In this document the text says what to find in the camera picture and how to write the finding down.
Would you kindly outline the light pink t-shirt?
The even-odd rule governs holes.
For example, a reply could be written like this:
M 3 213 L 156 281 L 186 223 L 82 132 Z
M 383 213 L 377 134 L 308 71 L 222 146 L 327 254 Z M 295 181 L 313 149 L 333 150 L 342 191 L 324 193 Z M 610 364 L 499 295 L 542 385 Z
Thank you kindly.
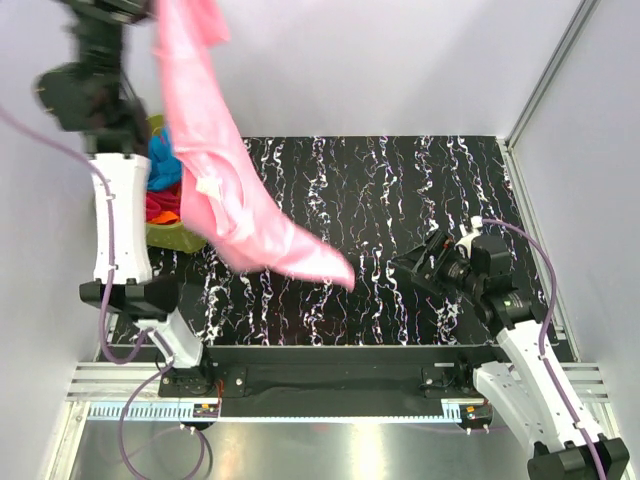
M 284 214 L 253 166 L 209 56 L 230 37 L 217 3 L 157 1 L 154 13 L 165 125 L 183 165 L 185 226 L 235 272 L 269 269 L 353 289 L 351 264 Z

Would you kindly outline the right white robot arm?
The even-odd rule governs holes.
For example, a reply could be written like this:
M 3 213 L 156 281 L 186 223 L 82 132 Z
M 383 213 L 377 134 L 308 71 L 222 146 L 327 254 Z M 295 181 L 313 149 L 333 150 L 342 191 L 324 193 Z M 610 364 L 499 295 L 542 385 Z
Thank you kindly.
M 434 231 L 393 264 L 432 294 L 464 295 L 506 354 L 504 361 L 461 364 L 454 384 L 497 410 L 528 455 L 529 478 L 623 477 L 626 445 L 604 433 L 572 387 L 543 331 L 538 305 L 514 284 L 501 237 L 473 231 L 454 241 Z

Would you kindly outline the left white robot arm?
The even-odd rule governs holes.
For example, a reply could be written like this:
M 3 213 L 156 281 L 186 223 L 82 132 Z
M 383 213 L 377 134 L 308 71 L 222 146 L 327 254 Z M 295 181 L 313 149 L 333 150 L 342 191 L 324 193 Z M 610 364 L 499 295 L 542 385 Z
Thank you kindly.
M 123 67 L 125 28 L 148 17 L 149 1 L 67 1 L 76 56 L 42 74 L 36 92 L 65 132 L 85 142 L 81 161 L 91 171 L 97 220 L 93 278 L 81 300 L 99 309 L 99 335 L 108 346 L 107 317 L 116 314 L 140 330 L 183 370 L 181 384 L 196 396 L 215 386 L 202 342 L 178 309 L 177 283 L 152 272 L 146 244 L 145 203 L 151 138 L 147 114 Z

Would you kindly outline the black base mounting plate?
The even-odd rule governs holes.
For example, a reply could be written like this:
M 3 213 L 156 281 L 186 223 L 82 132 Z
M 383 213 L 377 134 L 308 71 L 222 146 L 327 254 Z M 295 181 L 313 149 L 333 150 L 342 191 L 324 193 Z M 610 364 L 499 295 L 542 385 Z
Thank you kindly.
M 209 362 L 167 373 L 143 397 L 222 397 L 235 421 L 419 422 L 453 417 L 437 401 L 486 398 L 503 415 L 554 420 L 567 408 L 549 374 L 549 347 L 535 340 L 498 346 L 214 346 Z

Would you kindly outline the blue t-shirt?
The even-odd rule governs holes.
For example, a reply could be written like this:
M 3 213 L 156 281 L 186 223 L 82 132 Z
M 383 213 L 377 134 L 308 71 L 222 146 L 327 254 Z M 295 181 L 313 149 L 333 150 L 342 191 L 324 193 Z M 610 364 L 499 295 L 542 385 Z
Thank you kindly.
M 147 190 L 160 192 L 169 189 L 182 179 L 182 163 L 173 154 L 173 149 L 166 127 L 158 130 L 148 144 L 150 172 Z

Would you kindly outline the magenta t-shirt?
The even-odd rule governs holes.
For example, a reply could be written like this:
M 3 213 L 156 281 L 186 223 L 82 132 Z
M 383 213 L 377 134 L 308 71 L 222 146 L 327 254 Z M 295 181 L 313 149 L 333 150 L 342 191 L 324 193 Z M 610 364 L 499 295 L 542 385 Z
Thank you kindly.
M 173 211 L 180 216 L 181 184 L 176 183 L 162 191 L 146 192 L 146 222 L 162 211 Z

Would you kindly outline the orange t-shirt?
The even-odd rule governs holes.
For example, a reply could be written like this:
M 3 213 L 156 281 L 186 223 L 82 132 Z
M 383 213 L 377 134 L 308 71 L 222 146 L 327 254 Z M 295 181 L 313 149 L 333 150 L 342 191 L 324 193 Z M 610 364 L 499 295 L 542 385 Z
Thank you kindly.
M 180 222 L 180 216 L 173 211 L 162 211 L 156 217 L 147 221 L 152 225 L 172 225 Z

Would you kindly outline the olive green plastic bin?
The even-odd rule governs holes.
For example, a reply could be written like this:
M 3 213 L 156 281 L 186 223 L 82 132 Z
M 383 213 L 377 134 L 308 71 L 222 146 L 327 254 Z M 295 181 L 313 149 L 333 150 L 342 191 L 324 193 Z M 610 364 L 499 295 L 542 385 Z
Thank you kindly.
M 155 114 L 148 118 L 151 138 L 165 127 L 164 116 Z M 192 254 L 200 251 L 206 241 L 188 230 L 181 221 L 172 225 L 152 225 L 146 222 L 146 241 L 148 246 L 180 251 Z

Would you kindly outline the aluminium frame rail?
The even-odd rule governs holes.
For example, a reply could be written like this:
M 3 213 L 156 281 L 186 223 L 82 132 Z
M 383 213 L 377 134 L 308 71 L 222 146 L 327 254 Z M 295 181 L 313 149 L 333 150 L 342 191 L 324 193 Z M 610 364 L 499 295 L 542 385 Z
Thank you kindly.
M 159 372 L 154 363 L 116 366 L 81 363 L 68 389 L 68 399 L 123 399 Z M 215 365 L 207 374 L 171 371 L 143 388 L 143 399 L 212 397 L 243 398 L 262 392 L 391 392 L 427 398 L 478 398 L 472 380 L 458 376 L 452 363 L 430 366 L 391 365 Z

